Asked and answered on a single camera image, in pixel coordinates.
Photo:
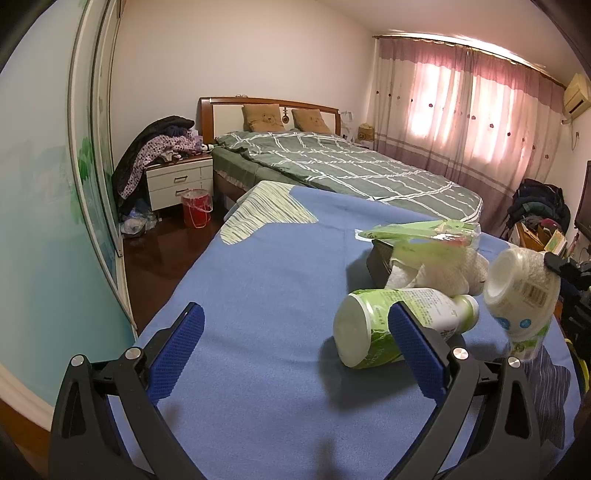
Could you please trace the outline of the white instant noodle cup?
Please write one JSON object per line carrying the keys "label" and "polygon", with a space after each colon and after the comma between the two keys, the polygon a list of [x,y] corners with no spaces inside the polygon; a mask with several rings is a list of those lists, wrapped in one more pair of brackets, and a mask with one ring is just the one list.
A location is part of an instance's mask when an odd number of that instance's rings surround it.
{"label": "white instant noodle cup", "polygon": [[489,265],[484,301],[505,331],[510,354],[534,360],[550,329],[561,279],[545,265],[545,254],[510,247]]}

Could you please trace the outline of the green white plastic bottle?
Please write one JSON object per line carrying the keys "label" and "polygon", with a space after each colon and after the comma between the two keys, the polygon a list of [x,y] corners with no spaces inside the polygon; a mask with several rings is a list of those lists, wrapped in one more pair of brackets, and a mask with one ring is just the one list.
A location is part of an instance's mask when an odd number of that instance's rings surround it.
{"label": "green white plastic bottle", "polygon": [[394,322],[406,320],[404,304],[420,324],[444,339],[462,334],[479,321],[480,307],[471,295],[449,297],[432,288],[369,289],[342,300],[332,324],[332,337],[342,364],[368,369],[403,359]]}

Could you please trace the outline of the green plastic bag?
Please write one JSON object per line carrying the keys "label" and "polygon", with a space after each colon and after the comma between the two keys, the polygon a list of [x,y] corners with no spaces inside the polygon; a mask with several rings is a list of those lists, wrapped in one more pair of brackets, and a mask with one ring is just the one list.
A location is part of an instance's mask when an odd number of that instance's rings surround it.
{"label": "green plastic bag", "polygon": [[481,235],[478,223],[432,220],[377,225],[359,231],[360,238],[383,245],[386,258],[419,269],[423,265],[460,266],[476,252]]}

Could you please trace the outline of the black television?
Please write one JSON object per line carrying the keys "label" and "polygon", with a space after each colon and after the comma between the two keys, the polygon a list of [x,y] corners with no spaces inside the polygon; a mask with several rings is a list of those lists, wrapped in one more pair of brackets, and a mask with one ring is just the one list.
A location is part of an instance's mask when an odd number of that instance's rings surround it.
{"label": "black television", "polygon": [[585,181],[574,225],[577,230],[591,241],[591,161],[587,161]]}

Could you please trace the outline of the pile of dark clothes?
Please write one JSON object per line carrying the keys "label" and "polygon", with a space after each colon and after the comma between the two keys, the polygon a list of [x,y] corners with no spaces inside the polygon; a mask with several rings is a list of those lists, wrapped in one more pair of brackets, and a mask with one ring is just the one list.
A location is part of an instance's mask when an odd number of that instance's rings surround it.
{"label": "pile of dark clothes", "polygon": [[563,190],[553,184],[525,178],[513,195],[513,202],[507,210],[506,229],[529,216],[553,220],[563,234],[566,234],[571,220]]}

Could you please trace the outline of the blue cloth with star patches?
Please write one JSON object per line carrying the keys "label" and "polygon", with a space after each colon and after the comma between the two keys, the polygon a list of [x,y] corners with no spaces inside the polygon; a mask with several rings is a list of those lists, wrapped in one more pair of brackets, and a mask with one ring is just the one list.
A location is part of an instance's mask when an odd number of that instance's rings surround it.
{"label": "blue cloth with star patches", "polygon": [[402,362],[346,368],[332,321],[374,283],[360,232],[417,222],[388,204],[264,181],[245,196],[139,336],[189,303],[197,347],[158,408],[209,479],[382,479],[434,409]]}

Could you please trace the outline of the sliding wardrobe door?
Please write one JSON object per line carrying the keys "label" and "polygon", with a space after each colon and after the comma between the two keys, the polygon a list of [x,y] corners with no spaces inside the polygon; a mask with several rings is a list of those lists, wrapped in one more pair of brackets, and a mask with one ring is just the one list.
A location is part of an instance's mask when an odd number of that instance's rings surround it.
{"label": "sliding wardrobe door", "polygon": [[73,355],[134,340],[96,82],[113,25],[110,1],[55,2],[1,73],[1,363],[48,404]]}

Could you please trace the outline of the red plastic bucket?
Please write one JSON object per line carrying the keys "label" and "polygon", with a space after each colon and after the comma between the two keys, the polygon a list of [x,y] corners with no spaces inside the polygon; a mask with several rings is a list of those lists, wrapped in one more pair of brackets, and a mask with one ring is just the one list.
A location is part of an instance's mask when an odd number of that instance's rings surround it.
{"label": "red plastic bucket", "polygon": [[201,229],[211,220],[213,210],[211,194],[204,189],[190,189],[181,194],[184,224],[188,228]]}

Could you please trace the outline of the pink window curtain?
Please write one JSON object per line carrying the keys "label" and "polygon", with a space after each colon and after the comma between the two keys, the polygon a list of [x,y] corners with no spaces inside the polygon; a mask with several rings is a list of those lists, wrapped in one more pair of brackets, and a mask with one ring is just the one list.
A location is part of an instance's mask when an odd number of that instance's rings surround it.
{"label": "pink window curtain", "polygon": [[551,77],[460,44],[380,37],[372,87],[376,149],[478,194],[486,232],[502,232],[524,179],[547,179],[565,91]]}

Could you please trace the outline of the white bedside drawer cabinet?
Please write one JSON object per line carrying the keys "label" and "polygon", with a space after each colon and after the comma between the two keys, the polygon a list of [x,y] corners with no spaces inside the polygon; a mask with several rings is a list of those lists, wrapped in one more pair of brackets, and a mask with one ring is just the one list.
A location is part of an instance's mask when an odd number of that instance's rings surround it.
{"label": "white bedside drawer cabinet", "polygon": [[200,189],[213,193],[213,159],[202,154],[176,163],[158,164],[146,172],[149,202],[152,210],[161,210],[181,203],[186,190]]}

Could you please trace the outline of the green plaid duvet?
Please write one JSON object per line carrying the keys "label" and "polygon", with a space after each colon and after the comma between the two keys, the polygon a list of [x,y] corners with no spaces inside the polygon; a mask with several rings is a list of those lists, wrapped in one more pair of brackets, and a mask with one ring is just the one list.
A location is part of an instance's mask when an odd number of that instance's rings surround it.
{"label": "green plaid duvet", "polygon": [[483,200],[443,176],[332,134],[234,131],[215,139],[214,169],[248,190],[263,180],[307,186],[477,223]]}

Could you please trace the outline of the clothes heap on nightstand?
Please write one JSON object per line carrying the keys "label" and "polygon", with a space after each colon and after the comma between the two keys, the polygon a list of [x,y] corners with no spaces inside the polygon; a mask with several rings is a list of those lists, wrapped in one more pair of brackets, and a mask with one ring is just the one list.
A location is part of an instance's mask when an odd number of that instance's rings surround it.
{"label": "clothes heap on nightstand", "polygon": [[193,125],[193,120],[167,116],[145,127],[127,147],[111,178],[119,219],[127,216],[139,199],[148,199],[148,166],[201,151],[200,137],[191,132]]}

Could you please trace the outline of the wooden bed with headboard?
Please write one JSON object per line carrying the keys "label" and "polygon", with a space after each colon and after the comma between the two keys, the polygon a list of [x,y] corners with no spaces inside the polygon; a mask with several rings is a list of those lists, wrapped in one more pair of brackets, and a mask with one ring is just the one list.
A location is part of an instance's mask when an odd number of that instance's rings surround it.
{"label": "wooden bed with headboard", "polygon": [[342,137],[338,109],[297,101],[205,96],[198,129],[214,186],[236,200],[263,180],[349,194],[428,216],[477,223],[482,198],[442,175]]}

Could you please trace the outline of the brown pillow right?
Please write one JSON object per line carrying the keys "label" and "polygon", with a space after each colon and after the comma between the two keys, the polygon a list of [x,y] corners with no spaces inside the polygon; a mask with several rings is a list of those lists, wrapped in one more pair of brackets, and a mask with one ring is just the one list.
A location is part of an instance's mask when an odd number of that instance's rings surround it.
{"label": "brown pillow right", "polygon": [[293,109],[291,114],[294,117],[294,126],[303,132],[315,134],[331,134],[325,120],[322,118],[322,112],[318,109]]}

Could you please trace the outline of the brown pillow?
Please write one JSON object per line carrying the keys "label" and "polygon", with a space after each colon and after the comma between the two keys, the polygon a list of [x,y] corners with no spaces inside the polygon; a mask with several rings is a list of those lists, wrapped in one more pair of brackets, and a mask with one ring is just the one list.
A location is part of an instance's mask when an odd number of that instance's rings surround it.
{"label": "brown pillow", "polygon": [[242,106],[243,126],[249,132],[284,132],[279,104],[245,104]]}
{"label": "brown pillow", "polygon": [[293,109],[291,114],[294,117],[294,126],[303,132],[315,134],[331,134],[325,120],[322,118],[322,112],[318,109]]}

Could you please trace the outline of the brown pillow left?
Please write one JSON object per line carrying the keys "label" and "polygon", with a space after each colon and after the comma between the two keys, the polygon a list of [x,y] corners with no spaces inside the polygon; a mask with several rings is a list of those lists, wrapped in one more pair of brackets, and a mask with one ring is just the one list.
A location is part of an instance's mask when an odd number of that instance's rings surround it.
{"label": "brown pillow left", "polygon": [[245,104],[242,106],[243,126],[249,132],[284,132],[279,104]]}

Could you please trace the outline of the wall air conditioner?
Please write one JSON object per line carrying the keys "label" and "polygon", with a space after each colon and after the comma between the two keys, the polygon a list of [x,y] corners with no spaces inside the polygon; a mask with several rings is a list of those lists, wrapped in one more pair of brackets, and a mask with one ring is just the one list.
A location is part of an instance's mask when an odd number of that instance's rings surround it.
{"label": "wall air conditioner", "polygon": [[586,75],[573,76],[563,96],[562,124],[569,124],[590,108],[590,80]]}

